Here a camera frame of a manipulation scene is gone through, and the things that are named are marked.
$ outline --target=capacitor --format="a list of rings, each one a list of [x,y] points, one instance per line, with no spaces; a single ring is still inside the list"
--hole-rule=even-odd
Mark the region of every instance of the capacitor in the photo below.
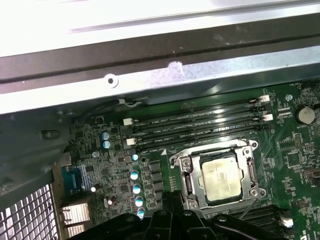
[[[104,141],[103,144],[102,144],[102,146],[103,146],[105,149],[108,149],[108,148],[110,148],[111,143],[110,143],[109,141]]]
[[[140,207],[138,211],[136,212],[136,215],[140,218],[143,219],[145,215],[146,210],[143,207]]]
[[[115,202],[117,201],[117,197],[116,197],[115,195],[112,195],[112,196],[110,197],[110,199],[111,199],[111,201],[112,201],[113,203],[115,203]]]
[[[137,170],[133,170],[131,173],[130,173],[130,178],[131,180],[137,180],[139,177],[139,173]]]
[[[103,132],[103,133],[101,134],[102,140],[108,140],[109,137],[110,137],[110,135],[109,135],[109,133],[107,133],[107,132]]]
[[[108,200],[107,200],[107,203],[108,203],[109,206],[111,206],[112,204],[114,204],[114,202],[113,202],[111,199],[108,199]]]
[[[294,112],[294,118],[299,124],[309,125],[316,119],[315,110],[309,106],[299,106]]]
[[[91,188],[90,188],[90,191],[95,193],[97,190],[99,190],[101,188],[101,185],[99,183],[93,185]]]
[[[92,152],[92,157],[98,158],[99,156],[100,156],[100,152],[98,152],[98,151],[93,151]]]
[[[132,192],[133,192],[134,194],[139,194],[139,193],[141,193],[141,185],[140,185],[140,184],[135,184],[135,185],[133,185]]]
[[[133,154],[131,158],[133,161],[137,161],[139,159],[139,156],[137,154]]]
[[[108,208],[109,206],[112,206],[114,204],[114,202],[112,201],[111,198],[105,197],[103,199],[103,204],[106,208]]]
[[[140,208],[144,204],[144,200],[141,196],[137,196],[134,203],[138,208]]]

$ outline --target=blue component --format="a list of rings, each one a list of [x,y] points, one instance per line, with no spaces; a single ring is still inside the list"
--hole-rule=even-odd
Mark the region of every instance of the blue component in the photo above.
[[[140,208],[140,207],[142,207],[143,204],[144,204],[144,201],[143,201],[142,197],[141,197],[141,196],[138,196],[138,197],[135,199],[135,205],[136,205],[138,208]]]
[[[64,194],[71,196],[73,193],[79,192],[82,189],[82,175],[78,168],[63,167],[61,169],[64,185]]]
[[[130,173],[130,178],[131,178],[132,180],[137,180],[138,177],[139,177],[139,173],[138,173],[137,170],[133,170],[133,171]]]
[[[132,155],[132,160],[137,161],[139,159],[139,156],[137,154]]]
[[[140,218],[140,219],[143,219],[144,218],[144,215],[145,215],[145,209],[143,207],[140,207],[136,213],[136,215]]]
[[[132,192],[133,192],[134,194],[139,194],[139,193],[141,193],[141,186],[140,186],[139,184],[133,185]]]
[[[104,141],[102,144],[103,148],[108,149],[111,146],[111,143],[109,141]]]
[[[104,132],[104,133],[101,134],[102,140],[108,140],[109,137],[110,137],[110,135],[109,135],[109,133],[107,133],[107,132]]]

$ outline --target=green circuit board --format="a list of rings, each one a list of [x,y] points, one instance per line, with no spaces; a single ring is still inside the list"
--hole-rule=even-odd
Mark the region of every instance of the green circuit board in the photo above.
[[[272,120],[263,123],[263,129],[245,125],[246,120],[243,120],[239,131],[210,135],[188,128],[183,135],[180,133],[170,139],[163,133],[151,132],[148,136],[152,137],[143,139],[142,136],[133,150],[124,144],[126,139],[138,138],[138,132],[128,130],[123,119],[140,119],[152,126],[159,124],[152,118],[186,113],[191,114],[190,118],[197,117],[199,115],[192,114],[199,109],[219,105],[228,108],[226,103],[242,103],[260,96],[269,96],[265,111],[273,116]],[[158,208],[158,190],[181,190],[180,171],[177,167],[170,168],[169,162],[169,158],[179,151],[189,146],[238,138],[255,140],[258,142],[254,151],[257,178],[259,186],[267,192],[267,196],[256,205],[288,209],[294,229],[294,235],[290,237],[317,240],[320,236],[320,186],[303,174],[303,170],[320,167],[320,111],[314,108],[315,120],[310,124],[298,123],[295,114],[301,106],[319,103],[317,94],[310,87],[292,83],[96,115],[86,123],[75,123],[70,129],[77,156],[72,159],[73,165],[63,171],[79,170],[81,191],[90,193],[93,185],[100,185],[101,188],[93,194],[94,209],[91,211],[94,223],[99,224],[123,213],[137,213],[141,208],[146,211]],[[137,129],[143,132],[149,125]],[[108,133],[107,139],[101,139],[103,133]],[[151,166],[160,175],[152,176]],[[135,180],[130,179],[134,170],[138,173]],[[152,181],[156,177],[159,178],[157,186]],[[141,191],[134,194],[133,187],[137,184]],[[135,205],[137,196],[141,196],[142,206]],[[114,203],[107,205],[111,198]]]

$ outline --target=motherboard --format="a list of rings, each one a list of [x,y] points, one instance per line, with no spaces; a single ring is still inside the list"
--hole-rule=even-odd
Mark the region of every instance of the motherboard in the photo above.
[[[161,208],[163,192],[179,190],[185,208],[206,218],[231,214],[317,240],[319,107],[318,83],[305,82],[76,121],[72,165],[61,170],[66,195],[90,195],[98,225],[123,213],[143,218]]]

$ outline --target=silver metal panel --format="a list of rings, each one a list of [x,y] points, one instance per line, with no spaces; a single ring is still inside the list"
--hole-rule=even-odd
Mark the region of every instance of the silver metal panel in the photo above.
[[[107,74],[100,79],[0,94],[1,103],[10,103],[0,105],[0,114],[204,81],[211,83],[213,80],[215,85],[207,88],[207,94],[214,95],[221,90],[218,83],[223,78],[319,64],[319,56],[320,46],[313,46],[189,65],[172,62],[162,69],[119,76]]]
[[[316,0],[26,0],[18,4],[0,3],[0,57],[320,12]]]
[[[0,212],[0,239],[58,240],[53,205],[46,185]]]

